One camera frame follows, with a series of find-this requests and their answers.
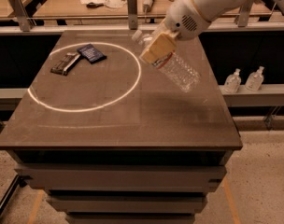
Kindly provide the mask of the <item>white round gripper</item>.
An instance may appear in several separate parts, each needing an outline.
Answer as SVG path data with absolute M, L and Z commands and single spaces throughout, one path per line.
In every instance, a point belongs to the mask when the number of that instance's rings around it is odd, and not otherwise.
M 202 14 L 194 0 L 176 0 L 168 8 L 164 24 L 169 30 L 140 32 L 139 44 L 143 48 L 140 58 L 143 62 L 157 62 L 175 50 L 177 38 L 194 39 L 209 27 L 211 21 Z

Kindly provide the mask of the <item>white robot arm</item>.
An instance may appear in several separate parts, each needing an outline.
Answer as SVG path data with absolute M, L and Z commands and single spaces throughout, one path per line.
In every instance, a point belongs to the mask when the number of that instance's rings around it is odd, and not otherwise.
M 223 13 L 251 0 L 175 0 L 166 16 L 151 34 L 151 41 L 140 57 L 145 63 L 156 63 L 176 48 L 178 40 L 194 39 Z M 273 0 L 284 15 L 284 0 Z

